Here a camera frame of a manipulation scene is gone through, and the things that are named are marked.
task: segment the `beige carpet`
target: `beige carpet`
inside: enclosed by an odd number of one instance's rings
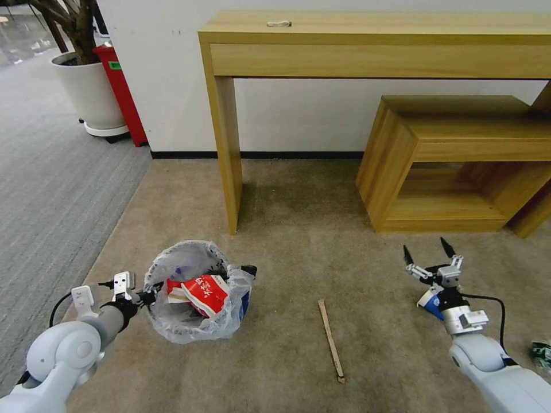
[[[425,288],[403,270],[446,261],[439,234],[377,235],[354,186],[356,161],[244,161],[239,232],[227,234],[216,161],[154,161],[87,281],[135,271],[184,239],[213,240],[258,266],[249,312],[231,340],[165,341],[145,313],[68,403],[74,413],[485,412],[448,357],[441,322],[414,305]],[[549,338],[551,225],[521,240],[449,234],[465,256],[465,292],[501,297],[506,346],[531,367]],[[325,298],[343,364],[339,384],[316,300]],[[499,306],[471,300],[497,337]]]

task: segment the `white flower pot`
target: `white flower pot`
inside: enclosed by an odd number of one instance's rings
[[[52,65],[88,133],[106,137],[127,132],[125,119],[102,64],[62,65],[75,56],[75,52],[63,53],[52,59]]]

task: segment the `clear plastic garbage bag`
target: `clear plastic garbage bag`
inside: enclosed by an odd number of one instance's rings
[[[230,265],[224,253],[213,242],[188,240],[164,250],[145,274],[144,290],[168,278],[188,281],[220,267],[228,272],[227,284],[230,290],[216,317],[199,317],[188,303],[168,303],[164,283],[157,301],[148,308],[148,317],[157,333],[176,344],[232,336],[241,325],[249,306],[254,276],[238,266]]]

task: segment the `gray carpet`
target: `gray carpet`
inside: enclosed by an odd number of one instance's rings
[[[55,55],[0,72],[0,395],[55,302],[81,284],[151,161],[147,147],[84,131],[49,65]]]

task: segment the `white wall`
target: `white wall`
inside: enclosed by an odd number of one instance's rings
[[[215,150],[197,30],[220,9],[549,11],[549,0],[99,0],[153,151]],[[541,81],[236,80],[241,150],[362,151],[382,94],[514,94]]]

